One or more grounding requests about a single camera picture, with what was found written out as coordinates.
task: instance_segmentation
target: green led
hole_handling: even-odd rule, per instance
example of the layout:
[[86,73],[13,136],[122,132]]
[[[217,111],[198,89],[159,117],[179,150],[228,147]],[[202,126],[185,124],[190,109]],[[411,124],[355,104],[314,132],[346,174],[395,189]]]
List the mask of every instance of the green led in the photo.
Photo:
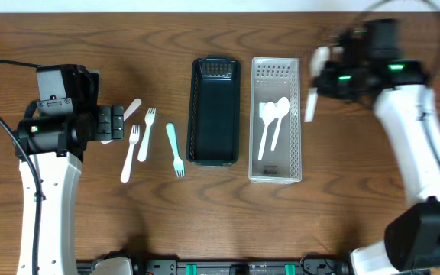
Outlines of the green led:
[[403,65],[403,64],[390,64],[390,65],[388,65],[388,68],[390,68],[390,70],[398,71],[398,72],[403,70],[404,67],[405,67],[405,65]]
[[339,80],[343,81],[343,80],[349,80],[351,79],[352,76],[339,76]]

